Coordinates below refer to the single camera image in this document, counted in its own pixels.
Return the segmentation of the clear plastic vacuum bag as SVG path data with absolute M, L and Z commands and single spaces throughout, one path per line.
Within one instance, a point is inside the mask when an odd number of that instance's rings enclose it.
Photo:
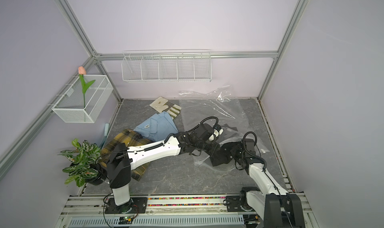
M 249 119 L 247 118 L 240 100 L 233 95 L 231 86 L 218 88 L 207 94 L 194 91 L 180 91 L 179 106 L 181 106 L 181 117 L 184 130 L 190 130 L 200 121 L 209 116 L 219 119 L 218 124 L 224 132 L 219 135 L 217 143 L 223 145 L 227 142 L 241 141 L 247 131 L 251 131 Z M 256 155 L 267 157 L 269 149 L 258 136 L 257 147 L 254 148 Z M 232 159 L 227 164 L 216 167 L 212 165 L 209 155 L 205 152 L 198 157 L 193 157 L 195 166 L 205 166 L 217 172 L 230 172 L 235 169 L 235 161 Z

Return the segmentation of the black shirt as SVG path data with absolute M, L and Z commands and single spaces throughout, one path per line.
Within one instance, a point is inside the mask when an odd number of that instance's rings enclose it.
M 236 127 L 224 124 L 223 133 L 219 135 L 217 148 L 210 161 L 213 167 L 222 167 L 224 165 L 235 163 L 241 157 L 241 134 Z

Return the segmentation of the light blue shirt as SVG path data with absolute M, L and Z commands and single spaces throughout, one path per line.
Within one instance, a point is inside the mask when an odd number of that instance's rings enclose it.
M 165 140 L 168 135 L 178 133 L 178 129 L 167 112 L 154 114 L 134 128 L 142 137 L 154 142 Z

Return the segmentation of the yellow plaid shirt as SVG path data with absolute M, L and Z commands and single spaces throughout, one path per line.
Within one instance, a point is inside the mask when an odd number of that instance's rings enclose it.
M 102 148 L 101 154 L 103 155 L 103 157 L 98 159 L 98 163 L 101 165 L 102 168 L 107 168 L 107 161 L 110 156 L 109 154 L 112 153 L 115 147 L 120 143 L 124 143 L 126 147 L 128 147 L 145 145 L 153 143 L 153 141 L 148 138 L 144 138 L 141 134 L 136 131 L 133 131 L 131 129 L 124 129 L 121 133 L 116 135 L 114 139 L 112 139 L 107 145 Z M 134 169 L 131 172 L 131 177 L 136 181 L 140 181 L 149 166 L 150 163 L 148 162 Z

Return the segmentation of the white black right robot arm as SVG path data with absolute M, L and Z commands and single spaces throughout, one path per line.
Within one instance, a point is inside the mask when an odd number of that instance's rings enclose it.
M 297 195 L 290 194 L 267 170 L 267 161 L 252 152 L 256 146 L 252 139 L 225 143 L 222 148 L 239 165 L 257 187 L 243 188 L 240 200 L 245 210 L 254 210 L 263 228 L 304 228 L 303 207 Z

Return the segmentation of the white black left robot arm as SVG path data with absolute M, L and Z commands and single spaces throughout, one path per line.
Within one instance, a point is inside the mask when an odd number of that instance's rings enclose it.
M 112 190 L 114 205 L 118 208 L 131 208 L 134 202 L 130 195 L 131 171 L 148 162 L 168 156 L 194 154 L 195 150 L 213 155 L 220 148 L 216 142 L 223 133 L 220 125 L 199 123 L 186 132 L 169 134 L 166 139 L 141 145 L 117 145 L 117 151 L 111 153 L 107 162 L 107 174 Z

